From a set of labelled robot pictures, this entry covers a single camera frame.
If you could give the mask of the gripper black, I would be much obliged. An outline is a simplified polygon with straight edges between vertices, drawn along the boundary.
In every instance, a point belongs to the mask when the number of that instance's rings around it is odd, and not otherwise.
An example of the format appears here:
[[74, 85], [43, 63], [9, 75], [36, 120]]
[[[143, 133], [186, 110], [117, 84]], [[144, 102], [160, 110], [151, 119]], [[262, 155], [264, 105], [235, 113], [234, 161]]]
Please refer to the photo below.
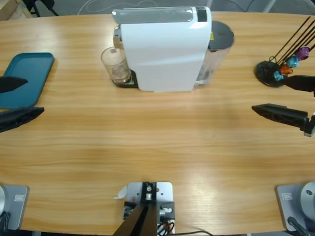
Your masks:
[[[307, 75], [295, 75], [283, 80], [283, 84], [300, 91], [314, 91], [315, 77]], [[286, 106], [276, 104], [261, 104], [252, 106], [252, 110], [260, 116], [269, 120], [304, 128], [304, 135], [312, 137], [315, 133], [315, 113], [309, 121], [308, 113], [305, 111], [289, 109]]]

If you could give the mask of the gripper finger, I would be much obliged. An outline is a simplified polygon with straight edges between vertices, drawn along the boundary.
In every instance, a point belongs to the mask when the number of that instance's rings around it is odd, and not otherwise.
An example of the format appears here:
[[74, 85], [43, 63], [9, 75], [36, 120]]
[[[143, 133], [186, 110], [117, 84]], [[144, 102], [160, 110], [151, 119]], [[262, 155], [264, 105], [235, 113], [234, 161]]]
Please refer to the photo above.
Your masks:
[[26, 124], [45, 111], [44, 107], [17, 108], [0, 113], [0, 132]]
[[13, 91], [20, 86], [26, 84], [27, 79], [15, 76], [1, 76], [0, 77], [0, 93]]

